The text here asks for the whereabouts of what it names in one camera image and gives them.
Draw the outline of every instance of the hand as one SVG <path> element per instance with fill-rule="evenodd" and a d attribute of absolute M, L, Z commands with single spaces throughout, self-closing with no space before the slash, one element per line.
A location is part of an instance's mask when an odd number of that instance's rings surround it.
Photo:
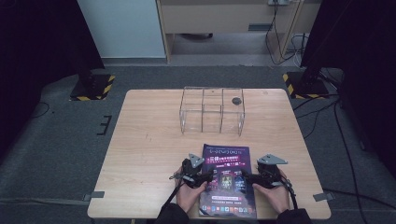
<path fill-rule="evenodd" d="M 280 174 L 286 178 L 283 171 L 279 169 Z M 284 186 L 278 186 L 273 189 L 266 189 L 258 184 L 253 184 L 253 188 L 261 192 L 268 202 L 272 205 L 278 214 L 290 209 L 289 192 Z"/>
<path fill-rule="evenodd" d="M 181 167 L 176 171 L 176 173 L 181 172 Z M 178 185 L 179 179 L 175 179 L 175 185 Z M 205 190 L 207 182 L 204 182 L 198 189 L 192 189 L 188 185 L 183 184 L 177 192 L 177 204 L 183 209 L 186 213 L 190 211 L 192 206 L 198 199 L 198 196 Z"/>

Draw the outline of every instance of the black sleeve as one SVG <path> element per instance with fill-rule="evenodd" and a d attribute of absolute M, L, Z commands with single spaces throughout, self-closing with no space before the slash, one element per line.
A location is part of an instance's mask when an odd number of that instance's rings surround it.
<path fill-rule="evenodd" d="M 163 210 L 163 213 L 155 220 L 155 224 L 187 224 L 189 216 L 175 203 L 169 205 Z"/>
<path fill-rule="evenodd" d="M 311 218 L 303 208 L 286 210 L 277 216 L 276 224 L 312 224 Z"/>

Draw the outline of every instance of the cable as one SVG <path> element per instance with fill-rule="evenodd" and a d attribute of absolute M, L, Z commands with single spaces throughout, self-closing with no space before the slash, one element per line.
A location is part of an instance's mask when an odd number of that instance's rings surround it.
<path fill-rule="evenodd" d="M 337 102 L 338 102 L 339 100 L 340 100 L 340 99 L 337 99 L 336 101 L 333 101 L 331 104 L 323 106 L 323 107 L 322 107 L 321 109 L 319 109 L 319 110 L 315 110 L 315 111 L 309 112 L 309 113 L 307 113 L 307 114 L 301 115 L 300 117 L 297 117 L 297 119 L 300 119 L 300 118 L 305 117 L 305 116 L 308 116 L 308 115 L 310 115 L 310 114 L 317 113 L 317 115 L 315 116 L 314 127 L 312 128 L 312 130 L 311 130 L 311 132 L 310 132 L 309 134 L 307 134 L 306 136 L 304 136 L 304 139 L 306 139 L 307 137 L 309 137 L 309 135 L 311 135 L 311 133 L 314 132 L 314 130 L 315 130 L 316 126 L 317 126 L 317 120 L 318 120 L 318 115 L 319 115 L 320 111 L 325 110 L 325 109 L 328 109 L 328 108 L 330 108 L 332 105 L 337 104 Z"/>
<path fill-rule="evenodd" d="M 305 105 L 306 103 L 311 102 L 311 101 L 313 101 L 313 100 L 315 100 L 315 99 L 322 98 L 322 97 L 326 97 L 326 96 L 334 96 L 334 95 L 338 95 L 338 94 L 323 94 L 323 95 L 315 96 L 315 97 L 313 97 L 313 98 L 309 98 L 308 100 L 306 100 L 306 101 L 304 101 L 303 103 L 301 103 L 301 104 L 297 105 L 296 107 L 294 107 L 294 108 L 293 108 L 293 111 L 297 110 L 297 109 L 300 108 L 301 106 L 303 106 L 303 105 Z"/>
<path fill-rule="evenodd" d="M 297 50 L 297 48 L 296 48 L 296 46 L 294 45 L 294 41 L 293 41 L 293 38 L 291 39 L 291 44 L 293 45 L 293 47 L 294 47 L 294 57 L 293 57 L 293 63 L 294 63 L 294 65 L 296 65 L 296 67 L 298 67 L 299 69 L 303 69 L 299 64 L 301 64 L 300 62 L 299 62 L 299 59 L 298 59 L 298 50 Z"/>
<path fill-rule="evenodd" d="M 340 83 L 338 83 L 333 78 L 329 78 L 326 75 L 324 75 L 324 73 L 321 70 L 319 71 L 318 76 L 321 77 L 323 80 L 327 81 L 328 83 L 330 83 L 335 88 L 335 90 L 338 91 L 338 89 L 340 87 Z"/>
<path fill-rule="evenodd" d="M 182 177 L 178 180 L 177 186 L 175 187 L 174 191 L 171 193 L 171 195 L 169 196 L 168 200 L 166 200 L 166 202 L 163 204 L 163 207 L 161 207 L 161 210 L 160 210 L 160 213 L 158 214 L 158 217 L 163 213 L 163 210 L 165 210 L 165 208 L 169 205 L 169 203 L 175 197 L 177 192 L 180 190 L 181 186 L 183 186 L 185 184 L 182 180 L 183 180 Z"/>
<path fill-rule="evenodd" d="M 334 192 L 334 193 L 345 194 L 345 195 L 349 195 L 349 196 L 355 196 L 355 197 L 357 196 L 355 193 L 343 192 L 341 190 L 336 190 L 336 189 L 325 189 L 325 188 L 323 188 L 323 190 L 331 191 L 331 192 Z M 375 198 L 372 198 L 372 197 L 369 197 L 369 196 L 365 196 L 365 195 L 359 195 L 359 196 L 361 198 L 373 201 L 375 203 L 380 203 L 380 204 L 385 205 L 385 206 L 387 206 L 387 207 L 389 207 L 389 208 L 391 208 L 393 210 L 396 210 L 396 206 L 393 206 L 392 204 L 384 203 L 382 201 L 379 201 L 378 199 L 375 199 Z"/>
<path fill-rule="evenodd" d="M 268 33 L 269 33 L 269 32 L 267 32 L 267 33 L 265 34 L 265 46 L 266 46 L 267 49 L 268 49 L 268 52 L 269 52 L 269 54 L 270 54 L 270 58 L 271 58 L 271 61 L 273 62 L 273 64 L 282 64 L 283 62 L 285 62 L 285 61 L 289 60 L 290 58 L 294 57 L 294 54 L 291 55 L 289 58 L 284 58 L 284 57 L 282 56 L 282 54 L 281 54 L 281 51 L 282 51 L 282 50 L 280 49 L 279 35 L 277 34 L 277 30 L 276 30 L 276 13 L 277 13 L 277 5 L 278 5 L 277 0 L 274 0 L 274 3 L 275 3 L 275 4 L 274 4 L 274 17 L 273 17 L 272 22 L 271 22 L 271 27 L 274 27 L 275 34 L 276 34 L 276 40 L 277 40 L 277 46 L 278 46 L 278 48 L 279 48 L 280 57 L 281 57 L 281 59 L 283 59 L 283 61 L 280 62 L 280 63 L 276 63 L 276 62 L 274 61 L 273 57 L 272 57 L 271 50 L 270 50 L 270 48 L 268 47 Z"/>
<path fill-rule="evenodd" d="M 337 104 L 338 104 L 338 101 L 334 104 L 334 108 L 333 108 L 335 121 L 337 122 L 338 131 L 340 131 L 341 137 L 343 139 L 344 147 L 346 149 L 346 154 L 347 154 L 347 157 L 348 157 L 348 160 L 349 160 L 349 165 L 350 165 L 350 169 L 351 169 L 352 177 L 353 177 L 353 185 L 354 185 L 354 188 L 355 188 L 355 194 L 356 194 L 356 198 L 358 200 L 359 211 L 361 212 L 361 218 L 363 219 L 363 222 L 367 224 L 366 216 L 364 215 L 363 210 L 361 208 L 361 197 L 359 195 L 358 182 L 357 182 L 356 176 L 355 176 L 355 169 L 353 167 L 352 159 L 350 158 L 349 149 L 347 147 L 347 142 L 346 142 L 346 139 L 344 137 L 343 130 L 341 129 L 340 121 L 338 120 Z"/>
<path fill-rule="evenodd" d="M 314 127 L 312 128 L 311 132 L 309 134 L 307 134 L 306 136 L 304 136 L 304 139 L 306 139 L 307 137 L 309 137 L 309 135 L 311 135 L 311 133 L 314 132 L 315 128 L 317 127 L 317 120 L 318 120 L 318 116 L 319 116 L 320 110 L 317 112 L 317 115 L 315 116 L 315 121 L 314 121 Z"/>
<path fill-rule="evenodd" d="M 292 38 L 291 38 L 291 44 L 293 45 L 293 47 L 294 47 L 294 49 L 287 49 L 287 50 L 289 50 L 289 51 L 295 51 L 296 50 L 296 48 L 295 48 L 295 46 L 294 46 L 294 38 L 295 37 L 299 37 L 299 36 L 303 36 L 303 35 L 294 35 Z M 302 52 L 302 51 L 304 51 L 304 49 L 305 49 L 305 47 L 304 47 L 304 45 L 303 45 L 303 43 L 302 43 L 302 46 L 298 49 L 298 51 L 299 52 Z"/>
<path fill-rule="evenodd" d="M 298 209 L 296 194 L 294 193 L 294 189 L 291 187 L 290 181 L 283 175 L 281 175 L 281 178 L 279 181 L 280 181 L 280 183 L 282 183 L 283 187 L 285 187 L 285 189 L 289 192 L 291 201 L 293 203 L 293 208 Z"/>

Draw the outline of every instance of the black cable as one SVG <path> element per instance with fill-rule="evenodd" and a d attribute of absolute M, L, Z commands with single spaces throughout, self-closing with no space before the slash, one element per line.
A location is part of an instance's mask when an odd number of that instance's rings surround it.
<path fill-rule="evenodd" d="M 320 110 L 317 112 L 317 115 L 315 116 L 315 121 L 314 121 L 314 127 L 312 128 L 311 132 L 309 134 L 307 134 L 306 136 L 304 136 L 304 139 L 306 139 L 307 137 L 309 137 L 309 135 L 311 135 L 311 133 L 314 132 L 315 128 L 317 127 L 317 120 L 318 120 L 318 116 L 319 116 Z"/>
<path fill-rule="evenodd" d="M 329 78 L 326 75 L 324 75 L 324 73 L 321 70 L 319 71 L 318 77 L 330 83 L 335 88 L 336 91 L 338 91 L 338 89 L 341 86 L 341 84 L 338 81 L 336 81 L 334 78 Z"/>
<path fill-rule="evenodd" d="M 172 199 L 175 197 L 175 195 L 177 194 L 177 192 L 180 190 L 181 186 L 184 185 L 184 183 L 182 182 L 182 177 L 178 180 L 177 186 L 175 187 L 175 189 L 173 190 L 173 192 L 171 193 L 171 195 L 169 196 L 168 200 L 166 200 L 166 202 L 163 204 L 163 206 L 161 207 L 160 213 L 158 214 L 158 217 L 163 213 L 163 210 L 165 210 L 165 208 L 169 205 L 169 203 L 172 201 Z"/>
<path fill-rule="evenodd" d="M 311 102 L 312 100 L 321 98 L 321 97 L 326 97 L 326 96 L 334 96 L 334 95 L 338 95 L 338 94 L 322 94 L 319 96 L 315 96 L 313 98 L 309 98 L 308 100 L 304 101 L 303 103 L 301 103 L 300 105 L 297 105 L 296 107 L 293 108 L 293 111 L 295 111 L 296 109 L 300 108 L 301 106 L 305 105 L 308 102 Z"/>
<path fill-rule="evenodd" d="M 313 114 L 313 113 L 317 113 L 317 112 L 320 112 L 320 111 L 322 111 L 322 110 L 328 109 L 330 106 L 334 105 L 334 104 L 335 104 L 337 101 L 339 101 L 339 100 L 340 100 L 340 99 L 337 99 L 336 101 L 332 102 L 331 104 L 323 106 L 323 107 L 322 107 L 321 109 L 319 109 L 319 110 L 311 111 L 311 112 L 309 112 L 309 113 L 306 113 L 306 114 L 304 114 L 304 115 L 298 116 L 298 117 L 296 117 L 296 118 L 297 118 L 297 119 L 300 119 L 300 118 L 306 117 L 306 116 L 308 116 L 308 115 L 311 115 L 311 114 Z"/>
<path fill-rule="evenodd" d="M 305 117 L 305 116 L 308 116 L 308 115 L 310 115 L 310 114 L 317 113 L 317 115 L 315 116 L 314 127 L 312 128 L 312 130 L 311 130 L 310 133 L 308 133 L 306 136 L 304 136 L 304 139 L 306 139 L 307 137 L 309 137 L 309 135 L 311 135 L 311 134 L 314 132 L 315 128 L 317 127 L 317 120 L 318 120 L 319 113 L 320 113 L 322 110 L 325 110 L 325 109 L 330 108 L 332 105 L 336 104 L 339 100 L 340 100 L 340 99 L 337 99 L 336 101 L 332 102 L 331 104 L 323 106 L 323 107 L 322 107 L 321 109 L 319 109 L 319 110 L 315 110 L 315 111 L 309 112 L 309 113 L 307 113 L 307 114 L 301 115 L 300 117 L 297 117 L 297 119 L 300 119 L 300 118 Z"/>
<path fill-rule="evenodd" d="M 361 197 L 359 195 L 358 182 L 357 182 L 356 176 L 355 176 L 355 169 L 353 167 L 352 159 L 350 157 L 349 149 L 347 147 L 347 141 L 346 141 L 346 139 L 344 137 L 343 130 L 341 129 L 340 121 L 338 120 L 337 104 L 338 104 L 338 101 L 334 104 L 334 108 L 333 108 L 335 121 L 337 122 L 338 131 L 340 132 L 341 138 L 343 139 L 344 148 L 346 149 L 346 154 L 347 154 L 347 157 L 348 157 L 348 160 L 349 160 L 349 165 L 350 165 L 350 169 L 351 169 L 352 177 L 353 177 L 353 185 L 354 185 L 354 188 L 355 188 L 355 194 L 356 194 L 356 198 L 358 200 L 359 211 L 361 212 L 361 218 L 363 219 L 363 222 L 367 224 L 366 216 L 364 215 L 363 210 L 361 208 Z"/>
<path fill-rule="evenodd" d="M 287 52 L 299 52 L 299 53 L 301 53 L 301 54 L 303 54 L 304 53 L 304 50 L 305 50 L 305 47 L 304 47 L 304 45 L 302 44 L 301 46 L 300 46 L 300 48 L 299 49 L 297 49 L 296 48 L 296 46 L 295 46 L 295 44 L 294 44 L 294 38 L 295 37 L 298 37 L 298 36 L 302 36 L 302 35 L 294 35 L 292 38 L 291 38 L 291 44 L 293 45 L 293 49 L 286 49 L 286 51 Z"/>
<path fill-rule="evenodd" d="M 283 62 L 285 62 L 285 61 L 291 59 L 291 58 L 294 56 L 294 54 L 291 55 L 291 56 L 289 56 L 289 58 L 284 58 L 284 57 L 282 56 L 281 49 L 280 49 L 279 35 L 277 34 L 277 30 L 276 30 L 276 13 L 277 13 L 277 5 L 278 5 L 277 0 L 274 0 L 274 3 L 275 3 L 275 4 L 274 4 L 274 17 L 273 17 L 273 19 L 272 19 L 272 21 L 271 21 L 271 28 L 274 27 L 275 34 L 276 34 L 276 40 L 277 40 L 277 46 L 279 47 L 279 54 L 280 54 L 280 57 L 283 59 L 283 61 L 280 62 L 280 63 L 276 63 L 276 62 L 274 61 L 273 57 L 272 57 L 271 50 L 270 50 L 270 48 L 268 47 L 268 33 L 269 33 L 269 32 L 267 32 L 267 33 L 265 34 L 265 46 L 266 46 L 267 49 L 268 49 L 268 52 L 269 52 L 269 54 L 270 54 L 270 58 L 271 58 L 271 61 L 273 62 L 273 64 L 282 64 Z"/>
<path fill-rule="evenodd" d="M 47 103 L 45 103 L 45 102 L 39 102 L 39 104 L 46 105 L 46 106 L 47 106 L 46 111 L 44 111 L 44 113 L 42 113 L 42 114 L 40 114 L 40 115 L 31 117 L 31 119 L 40 118 L 41 116 L 44 116 L 45 114 L 47 114 L 47 112 L 49 112 L 49 110 L 50 110 L 50 105 L 49 105 L 49 104 L 47 104 Z"/>
<path fill-rule="evenodd" d="M 285 176 L 283 176 L 283 175 L 282 175 L 282 178 L 280 178 L 280 180 L 279 180 L 280 183 L 282 183 L 283 187 L 285 187 L 285 189 L 290 193 L 291 201 L 293 203 L 293 208 L 298 209 L 296 195 L 294 193 L 294 190 L 291 186 L 290 181 L 287 178 L 285 178 Z"/>
<path fill-rule="evenodd" d="M 355 196 L 355 197 L 357 196 L 357 194 L 355 194 L 355 193 L 344 192 L 344 191 L 337 190 L 337 189 L 325 189 L 325 188 L 323 188 L 323 190 L 331 191 L 331 192 L 334 192 L 334 193 L 345 194 L 345 195 L 349 195 L 349 196 Z M 369 197 L 369 196 L 365 196 L 365 195 L 361 195 L 361 194 L 359 196 L 361 198 L 363 198 L 363 199 L 367 199 L 367 200 L 373 201 L 375 203 L 380 203 L 380 204 L 385 205 L 385 206 L 387 206 L 387 207 L 389 207 L 389 208 L 391 208 L 393 210 L 396 210 L 396 206 L 393 206 L 390 203 L 384 203 L 384 202 L 382 202 L 382 201 L 380 201 L 378 199 L 375 199 L 375 198 L 372 198 L 372 197 Z"/>

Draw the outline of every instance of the person's right hand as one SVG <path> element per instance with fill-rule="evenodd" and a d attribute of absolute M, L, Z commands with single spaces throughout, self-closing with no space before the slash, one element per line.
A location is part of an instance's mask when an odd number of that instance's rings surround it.
<path fill-rule="evenodd" d="M 283 171 L 279 169 L 281 175 L 286 178 Z M 273 189 L 266 189 L 258 184 L 253 184 L 253 188 L 261 192 L 268 202 L 273 206 L 278 214 L 290 209 L 290 197 L 288 190 L 283 186 L 278 186 Z"/>

